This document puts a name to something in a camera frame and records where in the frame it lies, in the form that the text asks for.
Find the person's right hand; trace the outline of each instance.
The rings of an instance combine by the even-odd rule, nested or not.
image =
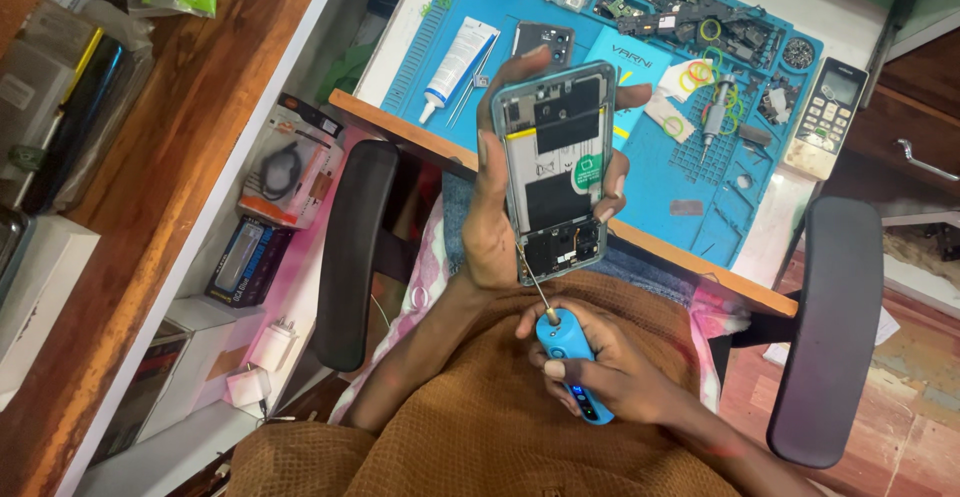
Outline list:
[[[587,388],[611,413],[623,420],[663,424],[686,392],[643,355],[608,313],[595,314],[564,297],[551,298],[550,306],[573,313],[595,361],[586,358],[550,359],[544,346],[534,338],[529,353],[530,364],[543,371],[547,392],[575,417],[580,416],[580,409],[563,383]],[[544,302],[528,307],[516,326],[516,336],[520,339],[529,337],[545,310]]]

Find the black armrest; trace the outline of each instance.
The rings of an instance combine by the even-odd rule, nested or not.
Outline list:
[[[358,142],[333,198],[310,344],[320,363],[337,371],[354,371],[364,362],[375,254],[391,241],[381,223],[399,164],[400,151],[390,142]]]
[[[860,201],[820,197],[806,213],[804,253],[797,332],[767,444],[788,462],[824,469],[843,456],[874,352],[883,296],[880,215]]]

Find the disassembled smartphone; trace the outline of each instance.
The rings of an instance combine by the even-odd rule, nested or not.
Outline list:
[[[507,210],[532,286],[580,269],[607,252],[607,225],[594,219],[613,157],[617,71],[591,61],[502,87],[490,102],[507,152]]]
[[[532,20],[522,20],[513,34],[513,49],[510,54],[523,54],[538,46],[550,48],[548,71],[565,70],[570,66],[573,54],[573,29]]]

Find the blue packaging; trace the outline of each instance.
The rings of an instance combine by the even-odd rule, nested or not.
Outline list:
[[[621,36],[616,28],[604,26],[594,41],[586,61],[604,60],[616,67],[621,87],[650,83],[657,89],[670,67],[673,56],[662,49],[630,36]],[[613,148],[621,150],[630,139],[643,115],[643,105],[618,110],[613,116]]]

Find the drawer handle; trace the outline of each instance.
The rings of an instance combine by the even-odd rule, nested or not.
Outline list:
[[[909,140],[905,138],[898,138],[896,140],[896,143],[901,147],[903,147],[903,155],[906,156],[906,161],[908,163],[915,165],[924,171],[929,171],[929,172],[932,172],[933,174],[940,175],[946,180],[949,180],[950,182],[956,182],[960,180],[960,176],[951,174],[942,169],[938,169],[937,167],[928,163],[924,163],[923,161],[920,161],[918,159],[913,159],[913,145],[910,144]]]

